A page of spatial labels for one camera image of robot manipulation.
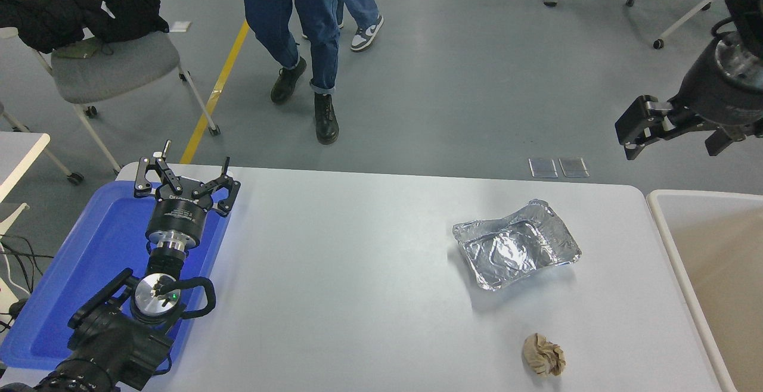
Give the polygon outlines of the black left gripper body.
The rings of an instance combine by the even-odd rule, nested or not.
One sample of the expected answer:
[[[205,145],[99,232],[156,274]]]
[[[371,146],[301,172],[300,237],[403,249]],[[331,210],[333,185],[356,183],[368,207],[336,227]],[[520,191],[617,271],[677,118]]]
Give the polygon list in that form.
[[[193,198],[193,192],[203,186],[201,181],[181,179],[180,183],[183,188],[180,195],[174,193],[174,186],[169,183],[156,189],[156,205],[145,230],[145,237],[152,243],[157,244],[170,234],[180,234],[179,240],[185,244],[201,242],[212,197]]]

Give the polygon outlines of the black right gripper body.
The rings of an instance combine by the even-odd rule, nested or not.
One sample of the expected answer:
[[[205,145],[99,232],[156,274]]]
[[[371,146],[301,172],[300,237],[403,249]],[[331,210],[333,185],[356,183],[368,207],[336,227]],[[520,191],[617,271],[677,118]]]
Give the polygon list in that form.
[[[718,43],[711,41],[685,74],[677,105],[719,125],[754,123],[761,118],[761,88],[736,82],[722,71],[716,59]]]

